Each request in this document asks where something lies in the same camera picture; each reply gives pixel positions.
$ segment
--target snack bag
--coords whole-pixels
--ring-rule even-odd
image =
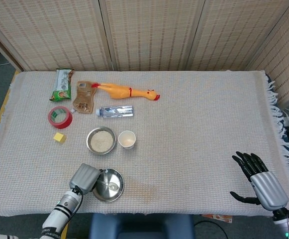
[[[93,112],[96,88],[93,88],[92,84],[93,82],[90,81],[77,82],[77,97],[75,98],[73,105],[75,110],[79,113],[91,114]]]
[[[70,81],[74,73],[71,69],[62,69],[56,71],[56,81],[54,84],[51,101],[61,101],[62,99],[70,99]]]

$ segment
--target stainless steel bowl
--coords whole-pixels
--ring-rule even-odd
[[[100,201],[113,202],[121,196],[123,189],[122,175],[114,169],[105,169],[100,174],[93,193]]]
[[[99,131],[107,131],[111,134],[112,138],[113,138],[113,142],[112,142],[112,145],[111,147],[105,151],[105,152],[97,152],[95,151],[92,147],[91,147],[91,138],[94,136],[95,133],[99,132]],[[93,130],[90,131],[90,133],[88,134],[87,136],[87,140],[86,140],[86,144],[87,144],[87,148],[94,154],[98,154],[98,155],[103,155],[103,154],[106,154],[106,153],[109,153],[115,146],[115,142],[116,142],[116,138],[115,138],[115,134],[114,132],[108,128],[108,127],[97,127],[97,128],[94,128]]]

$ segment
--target yellow rubber chicken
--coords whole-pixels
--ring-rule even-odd
[[[152,101],[157,101],[160,98],[154,90],[140,91],[128,86],[119,86],[109,83],[93,83],[92,87],[97,87],[104,91],[107,91],[113,99],[123,99],[128,97],[145,97]]]

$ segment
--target silver robot hand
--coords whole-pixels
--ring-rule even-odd
[[[244,198],[235,192],[230,194],[243,203],[261,204],[266,210],[272,211],[273,220],[281,235],[289,239],[289,210],[285,208],[289,198],[278,179],[269,172],[263,161],[257,155],[251,153],[236,152],[233,159],[239,164],[248,181],[254,188],[257,197]]]

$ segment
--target table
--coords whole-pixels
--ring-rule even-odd
[[[82,162],[117,169],[126,187],[112,204],[88,194],[80,212],[268,215],[229,195],[231,190],[254,194],[231,159],[237,150],[259,154],[289,194],[288,161],[276,132],[264,72],[76,72],[73,99],[78,80],[155,88],[161,98],[157,102],[119,100],[120,105],[135,106],[131,119],[105,121],[74,114],[72,125],[62,131],[67,140],[61,146],[52,141],[57,130],[48,124],[46,115],[55,105],[70,108],[71,102],[48,101],[54,78],[55,72],[26,72],[13,84],[0,129],[0,182],[4,182],[0,215],[50,212]],[[95,107],[105,105],[117,105],[117,101],[99,90]],[[117,135],[124,129],[134,131],[134,150],[126,154],[116,147],[102,158],[88,152],[86,136],[101,124]],[[47,185],[52,186],[48,193]]]

